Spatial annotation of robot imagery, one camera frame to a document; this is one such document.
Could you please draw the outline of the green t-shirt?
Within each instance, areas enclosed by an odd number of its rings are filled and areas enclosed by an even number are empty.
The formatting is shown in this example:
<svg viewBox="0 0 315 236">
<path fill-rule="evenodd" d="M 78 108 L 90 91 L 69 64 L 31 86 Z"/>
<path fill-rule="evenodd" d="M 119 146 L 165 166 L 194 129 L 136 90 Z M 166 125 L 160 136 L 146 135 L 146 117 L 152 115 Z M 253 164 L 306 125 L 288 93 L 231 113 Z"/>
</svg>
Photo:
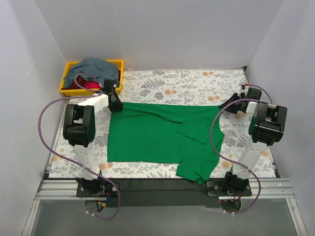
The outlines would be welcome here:
<svg viewBox="0 0 315 236">
<path fill-rule="evenodd" d="M 205 182 L 219 162 L 224 140 L 218 106 L 125 103 L 110 118 L 110 162 L 177 164 L 176 175 Z"/>
</svg>

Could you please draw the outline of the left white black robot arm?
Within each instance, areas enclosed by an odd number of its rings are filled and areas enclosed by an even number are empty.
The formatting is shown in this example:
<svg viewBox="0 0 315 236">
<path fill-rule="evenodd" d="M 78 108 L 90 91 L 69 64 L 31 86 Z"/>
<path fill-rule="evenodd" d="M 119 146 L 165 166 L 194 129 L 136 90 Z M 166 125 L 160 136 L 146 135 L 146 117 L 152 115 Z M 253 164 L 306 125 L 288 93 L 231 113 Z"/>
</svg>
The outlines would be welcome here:
<svg viewBox="0 0 315 236">
<path fill-rule="evenodd" d="M 81 177 L 76 181 L 95 197 L 103 195 L 105 191 L 104 183 L 98 179 L 100 169 L 95 162 L 95 115 L 106 107 L 111 112 L 120 112 L 123 109 L 116 87 L 116 82 L 106 80 L 101 88 L 102 95 L 96 95 L 78 104 L 68 104 L 65 111 L 63 138 L 72 146 L 78 162 L 84 167 Z"/>
</svg>

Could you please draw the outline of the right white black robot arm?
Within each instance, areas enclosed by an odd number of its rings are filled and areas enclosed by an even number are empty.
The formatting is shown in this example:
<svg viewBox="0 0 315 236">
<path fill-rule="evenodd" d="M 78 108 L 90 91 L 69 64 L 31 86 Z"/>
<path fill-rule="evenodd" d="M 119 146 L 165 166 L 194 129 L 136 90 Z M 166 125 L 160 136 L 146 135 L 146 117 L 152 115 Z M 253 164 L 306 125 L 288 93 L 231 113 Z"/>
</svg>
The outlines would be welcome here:
<svg viewBox="0 0 315 236">
<path fill-rule="evenodd" d="M 250 138 L 245 150 L 238 164 L 234 164 L 225 174 L 222 183 L 222 190 L 231 196 L 250 188 L 249 170 L 253 169 L 264 151 L 282 139 L 287 116 L 287 107 L 260 101 L 264 91 L 261 87 L 244 84 L 241 88 L 240 93 L 234 93 L 219 106 L 229 113 L 241 111 L 252 117 L 249 125 Z"/>
</svg>

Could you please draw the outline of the magenta t-shirt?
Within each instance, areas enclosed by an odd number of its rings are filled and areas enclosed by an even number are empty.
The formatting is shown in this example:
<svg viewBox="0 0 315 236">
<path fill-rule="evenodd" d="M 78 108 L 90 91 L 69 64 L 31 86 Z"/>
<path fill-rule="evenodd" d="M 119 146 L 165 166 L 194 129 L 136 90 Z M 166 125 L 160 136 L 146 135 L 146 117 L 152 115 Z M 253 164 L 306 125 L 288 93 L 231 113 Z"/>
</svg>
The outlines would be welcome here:
<svg viewBox="0 0 315 236">
<path fill-rule="evenodd" d="M 86 89 L 99 89 L 101 88 L 100 84 L 94 81 L 85 81 L 84 88 Z"/>
</svg>

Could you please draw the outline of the grey-blue t-shirt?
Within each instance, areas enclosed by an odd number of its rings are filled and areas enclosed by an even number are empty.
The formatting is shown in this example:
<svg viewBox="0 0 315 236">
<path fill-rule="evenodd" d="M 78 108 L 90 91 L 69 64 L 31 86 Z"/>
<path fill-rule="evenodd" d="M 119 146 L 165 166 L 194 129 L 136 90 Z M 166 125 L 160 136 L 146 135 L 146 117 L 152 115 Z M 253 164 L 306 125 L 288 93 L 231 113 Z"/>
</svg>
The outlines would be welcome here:
<svg viewBox="0 0 315 236">
<path fill-rule="evenodd" d="M 115 64 L 98 58 L 87 58 L 70 68 L 63 79 L 63 87 L 70 88 L 74 83 L 75 76 L 79 73 L 85 81 L 90 81 L 91 76 L 89 75 L 92 75 L 102 86 L 105 80 L 112 80 L 117 86 L 119 85 L 119 70 Z"/>
</svg>

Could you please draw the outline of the dark red t-shirt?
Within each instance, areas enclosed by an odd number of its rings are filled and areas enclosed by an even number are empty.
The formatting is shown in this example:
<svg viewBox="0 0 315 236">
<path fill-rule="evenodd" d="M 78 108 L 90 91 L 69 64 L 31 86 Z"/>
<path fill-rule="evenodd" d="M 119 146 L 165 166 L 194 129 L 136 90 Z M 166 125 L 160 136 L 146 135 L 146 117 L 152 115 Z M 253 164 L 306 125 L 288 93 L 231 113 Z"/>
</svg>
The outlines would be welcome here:
<svg viewBox="0 0 315 236">
<path fill-rule="evenodd" d="M 85 81 L 94 81 L 103 86 L 104 80 L 113 80 L 119 83 L 119 70 L 107 69 L 71 69 L 64 77 L 64 89 L 84 88 Z"/>
</svg>

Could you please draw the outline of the floral patterned table mat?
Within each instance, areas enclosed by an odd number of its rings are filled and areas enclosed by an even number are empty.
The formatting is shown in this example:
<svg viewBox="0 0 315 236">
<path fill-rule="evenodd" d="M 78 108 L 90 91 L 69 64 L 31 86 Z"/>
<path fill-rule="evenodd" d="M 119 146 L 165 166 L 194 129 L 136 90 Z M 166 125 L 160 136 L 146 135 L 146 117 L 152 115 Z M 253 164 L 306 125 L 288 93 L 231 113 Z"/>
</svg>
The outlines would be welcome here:
<svg viewBox="0 0 315 236">
<path fill-rule="evenodd" d="M 119 98 L 123 102 L 213 106 L 239 92 L 247 79 L 242 70 L 215 71 L 125 71 Z M 224 133 L 222 158 L 212 171 L 221 178 L 239 159 L 249 139 L 251 117 L 244 113 L 224 113 L 220 129 Z M 109 162 L 107 138 L 110 112 L 97 113 L 94 139 L 95 161 L 107 178 L 175 178 L 177 165 L 152 162 Z"/>
</svg>

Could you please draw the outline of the yellow plastic bin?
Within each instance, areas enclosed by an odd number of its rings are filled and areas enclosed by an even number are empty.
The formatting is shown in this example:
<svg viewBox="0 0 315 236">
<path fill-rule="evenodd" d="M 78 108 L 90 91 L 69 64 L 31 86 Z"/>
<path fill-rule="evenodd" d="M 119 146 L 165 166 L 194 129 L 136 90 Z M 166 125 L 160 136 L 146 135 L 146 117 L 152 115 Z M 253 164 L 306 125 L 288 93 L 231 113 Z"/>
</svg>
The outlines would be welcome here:
<svg viewBox="0 0 315 236">
<path fill-rule="evenodd" d="M 114 59 L 114 60 L 107 60 L 110 63 L 113 63 L 117 66 L 119 70 L 119 83 L 120 85 L 116 88 L 116 93 L 119 94 L 122 90 L 123 85 L 123 74 L 124 74 L 124 61 L 122 59 Z M 65 96 L 82 96 L 82 95 L 91 95 L 91 91 L 87 91 L 85 89 L 64 89 L 64 77 L 67 75 L 69 70 L 72 66 L 79 63 L 79 61 L 70 61 L 66 64 L 64 72 L 63 72 L 63 78 L 60 82 L 59 91 L 60 93 L 64 94 Z"/>
</svg>

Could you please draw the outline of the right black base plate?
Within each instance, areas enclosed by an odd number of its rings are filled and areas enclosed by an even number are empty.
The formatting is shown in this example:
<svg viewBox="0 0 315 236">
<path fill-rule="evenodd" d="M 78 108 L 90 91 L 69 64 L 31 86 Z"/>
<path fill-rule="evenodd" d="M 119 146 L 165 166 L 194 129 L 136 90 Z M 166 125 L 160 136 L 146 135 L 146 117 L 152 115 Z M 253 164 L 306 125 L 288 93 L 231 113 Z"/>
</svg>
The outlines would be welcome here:
<svg viewBox="0 0 315 236">
<path fill-rule="evenodd" d="M 205 183 L 206 193 L 209 197 L 235 197 L 241 194 L 241 197 L 252 196 L 250 185 L 248 184 L 244 190 L 239 187 L 228 186 L 224 184 L 223 178 L 210 179 Z"/>
</svg>

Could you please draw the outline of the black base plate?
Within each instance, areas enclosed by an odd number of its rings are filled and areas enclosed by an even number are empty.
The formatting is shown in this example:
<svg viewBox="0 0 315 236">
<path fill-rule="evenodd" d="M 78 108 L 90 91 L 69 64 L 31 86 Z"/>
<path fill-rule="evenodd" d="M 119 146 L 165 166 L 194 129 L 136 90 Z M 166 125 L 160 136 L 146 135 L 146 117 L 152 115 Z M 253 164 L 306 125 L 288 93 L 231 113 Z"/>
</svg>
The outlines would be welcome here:
<svg viewBox="0 0 315 236">
<path fill-rule="evenodd" d="M 252 196 L 250 185 L 248 184 L 244 190 L 239 187 L 228 186 L 224 184 L 223 178 L 210 179 L 205 183 L 206 193 L 209 197 L 235 197 L 241 194 L 241 197 Z"/>
<path fill-rule="evenodd" d="M 76 178 L 75 181 L 78 183 L 76 197 L 107 197 L 109 195 L 114 198 L 118 197 L 119 182 L 114 182 L 117 186 L 117 188 L 114 188 L 114 185 L 103 179 L 86 180 Z"/>
</svg>

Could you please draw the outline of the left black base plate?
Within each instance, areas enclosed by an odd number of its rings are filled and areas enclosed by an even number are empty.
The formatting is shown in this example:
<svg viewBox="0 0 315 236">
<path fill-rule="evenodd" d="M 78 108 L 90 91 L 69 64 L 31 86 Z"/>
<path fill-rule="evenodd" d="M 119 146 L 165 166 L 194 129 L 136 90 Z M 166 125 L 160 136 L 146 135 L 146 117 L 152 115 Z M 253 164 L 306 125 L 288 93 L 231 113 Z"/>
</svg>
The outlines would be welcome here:
<svg viewBox="0 0 315 236">
<path fill-rule="evenodd" d="M 114 185 L 103 179 L 86 180 L 76 178 L 75 181 L 78 183 L 76 197 L 107 197 L 109 195 L 114 198 L 118 197 L 119 182 L 114 182 L 117 186 L 117 188 L 114 188 Z"/>
</svg>

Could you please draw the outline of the aluminium frame rail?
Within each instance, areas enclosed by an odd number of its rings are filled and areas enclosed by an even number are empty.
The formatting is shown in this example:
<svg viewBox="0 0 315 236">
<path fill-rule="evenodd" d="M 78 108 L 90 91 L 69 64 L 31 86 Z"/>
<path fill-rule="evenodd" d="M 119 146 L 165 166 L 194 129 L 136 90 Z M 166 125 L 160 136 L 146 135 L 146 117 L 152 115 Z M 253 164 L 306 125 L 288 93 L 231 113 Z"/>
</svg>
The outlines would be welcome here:
<svg viewBox="0 0 315 236">
<path fill-rule="evenodd" d="M 244 213 L 230 215 L 221 205 L 225 195 L 208 197 L 203 187 L 184 179 L 118 178 L 122 203 L 111 201 L 104 221 L 88 216 L 95 198 L 73 178 L 52 175 L 62 162 L 51 156 L 22 232 L 25 236 L 309 236 L 289 179 L 258 174 L 241 196 Z"/>
</svg>

